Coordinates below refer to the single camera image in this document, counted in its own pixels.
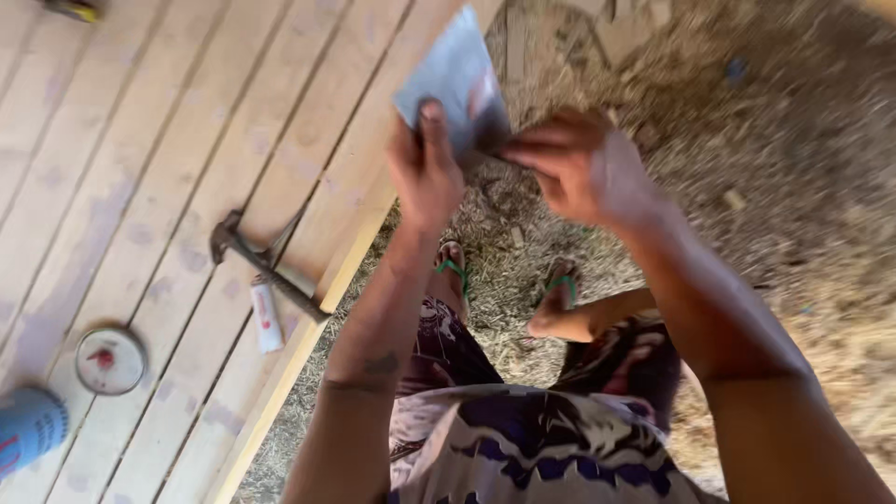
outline sandal strap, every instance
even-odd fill
[[[457,265],[451,259],[445,259],[439,267],[435,269],[436,273],[441,273],[445,270],[445,267],[451,268],[458,276],[461,278],[461,292],[463,294],[463,298],[467,299],[467,289],[469,288],[469,284],[467,282],[467,272],[464,271],[463,268]]]
[[[553,282],[551,282],[547,285],[545,292],[551,292],[551,290],[553,290],[555,287],[558,287],[563,284],[566,284],[566,287],[569,287],[570,304],[573,305],[571,308],[574,308],[575,307],[576,290],[575,290],[575,280],[573,280],[572,276],[565,274],[559,278],[554,279]]]

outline shorts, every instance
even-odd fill
[[[659,312],[630,316],[592,343],[568,343],[560,378],[549,388],[567,394],[637,397],[668,432],[681,359]],[[426,296],[417,341],[395,396],[447,387],[504,381],[482,348],[448,305]]]

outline tattoo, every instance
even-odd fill
[[[391,375],[398,369],[395,352],[389,352],[380,359],[364,359],[364,372],[368,375]]]

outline person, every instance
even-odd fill
[[[333,345],[283,502],[721,500],[663,448],[681,359],[733,501],[894,502],[775,316],[600,114],[562,110],[503,156],[532,168],[552,211],[613,231],[649,290],[574,308],[576,267],[560,261],[528,325],[574,342],[560,379],[505,384],[463,324],[461,247],[438,247],[464,193],[441,104],[419,123],[421,142],[396,121],[401,224]]]

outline dry grass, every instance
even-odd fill
[[[896,489],[896,30],[826,0],[676,0],[666,32],[622,72],[602,64],[582,16],[542,0],[510,2],[532,41],[526,79],[504,91],[512,122],[559,105],[624,106],[624,127],[661,132],[651,175],[694,227],[769,302],[812,362],[831,406]],[[504,75],[505,17],[488,37]],[[733,56],[748,64],[736,86]],[[529,174],[486,166],[448,234],[468,254],[470,330],[509,382],[547,386],[564,346],[526,344],[557,256],[577,259],[582,300],[642,285],[618,241],[550,215]],[[735,189],[746,207],[723,195]],[[340,305],[351,306],[397,223],[393,211]],[[525,246],[510,229],[522,230]],[[235,502],[274,502],[314,407],[331,324]],[[684,384],[670,449],[721,491],[711,417]]]

